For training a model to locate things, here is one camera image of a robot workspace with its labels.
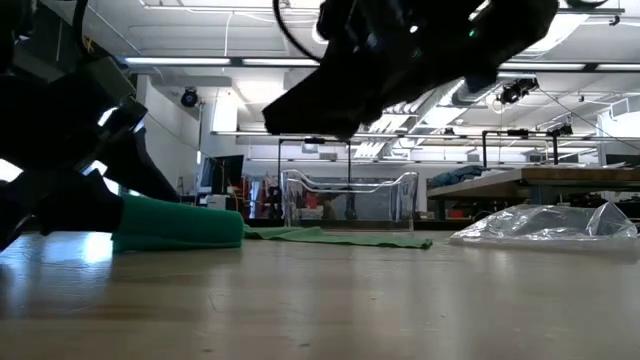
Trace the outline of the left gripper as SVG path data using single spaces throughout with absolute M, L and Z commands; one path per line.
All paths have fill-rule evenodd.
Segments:
M 46 85 L 3 75 L 1 158 L 27 170 L 79 165 L 103 151 L 99 161 L 107 166 L 108 179 L 150 198 L 178 202 L 177 191 L 147 152 L 146 129 L 127 132 L 144 115 L 132 84 L 110 58 L 88 62 Z M 23 172 L 1 186 L 1 248 L 26 230 L 43 236 L 113 232 L 123 209 L 123 199 L 98 172 Z

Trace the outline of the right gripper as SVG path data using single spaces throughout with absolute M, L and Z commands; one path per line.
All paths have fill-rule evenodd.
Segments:
M 556 0 L 324 1 L 321 66 L 262 110 L 272 135 L 350 138 L 406 100 L 459 77 L 492 77 L 544 38 Z

